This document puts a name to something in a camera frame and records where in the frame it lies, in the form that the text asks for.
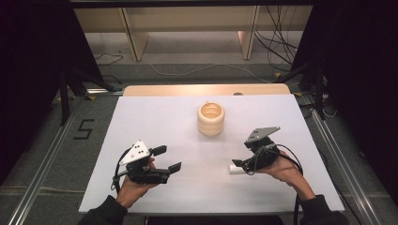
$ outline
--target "white table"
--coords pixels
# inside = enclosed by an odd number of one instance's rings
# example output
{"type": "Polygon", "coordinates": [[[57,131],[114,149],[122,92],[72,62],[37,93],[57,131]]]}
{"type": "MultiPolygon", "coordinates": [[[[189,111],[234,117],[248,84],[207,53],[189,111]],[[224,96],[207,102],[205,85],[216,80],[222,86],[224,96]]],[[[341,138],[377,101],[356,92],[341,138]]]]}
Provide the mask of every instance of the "white table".
{"type": "Polygon", "coordinates": [[[243,144],[255,128],[281,127],[269,137],[300,160],[315,194],[331,210],[344,210],[293,95],[121,97],[108,128],[79,212],[98,207],[110,190],[121,154],[138,140],[148,148],[167,145],[157,168],[182,161],[168,184],[147,192],[129,209],[146,216],[258,215],[292,212],[294,189],[265,174],[230,175],[231,159],[253,154],[243,144]],[[206,101],[225,109],[224,131],[215,138],[197,129],[196,111],[206,101]]]}

